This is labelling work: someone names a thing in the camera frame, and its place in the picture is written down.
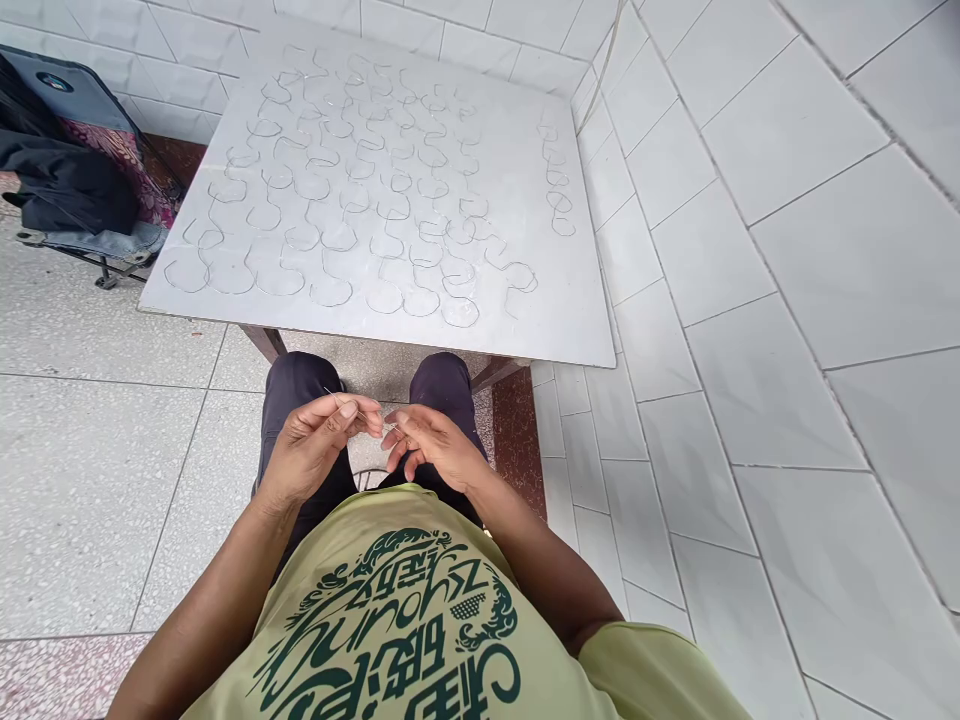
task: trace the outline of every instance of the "dark pants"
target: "dark pants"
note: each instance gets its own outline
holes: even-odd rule
[[[341,389],[340,376],[337,375],[336,368],[329,361],[316,355],[292,352],[280,357],[273,364],[270,374],[267,375],[267,390],[263,398],[260,471],[254,492],[260,486],[260,480],[270,462],[273,447],[287,415],[321,395],[339,392]],[[426,405],[445,414],[457,424],[464,435],[473,441],[483,456],[487,456],[483,443],[480,442],[480,436],[477,435],[473,396],[470,393],[470,375],[466,363],[459,357],[453,353],[442,352],[424,359],[410,382],[410,402]],[[400,466],[380,483],[381,488],[406,482],[403,476],[404,461],[406,457],[403,458]],[[421,487],[435,492],[437,497],[447,505],[477,525],[481,525],[477,511],[473,509],[467,497],[450,489],[433,465],[420,465],[414,479]],[[300,508],[290,542],[287,543],[280,566],[277,568],[277,575],[307,534],[334,508],[356,492],[357,486],[350,470],[350,459],[347,449],[344,448],[323,485]]]

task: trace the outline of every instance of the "terrazzo floor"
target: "terrazzo floor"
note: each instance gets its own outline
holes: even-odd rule
[[[18,228],[0,217],[0,717],[102,717],[249,497],[268,365],[237,327],[137,312],[139,284],[99,290]],[[433,352],[283,337],[388,410]],[[491,391],[476,401],[493,457]],[[372,442],[350,454],[355,471],[386,461]]]

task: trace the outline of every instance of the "sleeve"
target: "sleeve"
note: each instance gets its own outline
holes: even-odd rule
[[[657,625],[604,625],[578,658],[626,720],[750,720],[706,655]]]

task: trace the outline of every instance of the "table leg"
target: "table leg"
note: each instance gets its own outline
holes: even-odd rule
[[[490,364],[487,365],[479,374],[470,381],[470,392],[476,395],[481,390],[486,390],[494,383],[498,383],[506,377],[510,377],[518,370],[525,368],[530,364],[529,360],[517,358],[505,358],[495,355],[490,358]]]
[[[246,333],[247,337],[257,346],[257,350],[263,353],[263,356],[271,365],[278,357],[287,354],[287,348],[283,344],[283,338],[280,337],[279,330],[257,327],[256,325],[241,325],[240,329]]]

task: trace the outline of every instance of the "white table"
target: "white table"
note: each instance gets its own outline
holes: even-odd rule
[[[240,85],[141,310],[614,366],[564,101],[282,17]]]

